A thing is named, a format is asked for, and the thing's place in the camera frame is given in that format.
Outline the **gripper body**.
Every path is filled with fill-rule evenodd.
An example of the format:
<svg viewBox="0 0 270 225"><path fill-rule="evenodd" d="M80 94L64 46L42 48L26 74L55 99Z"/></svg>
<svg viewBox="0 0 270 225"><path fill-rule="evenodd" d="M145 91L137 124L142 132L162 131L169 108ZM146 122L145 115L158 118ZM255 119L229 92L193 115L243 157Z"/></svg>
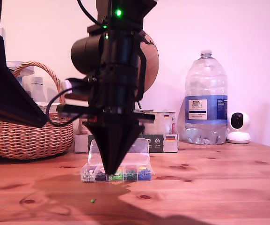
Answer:
<svg viewBox="0 0 270 225"><path fill-rule="evenodd" d="M60 104L57 106L59 117L84 119L85 124L140 124L154 123L155 116L141 112L134 112L134 99L115 98L89 93L68 93L65 98L86 101L88 106Z"/></svg>

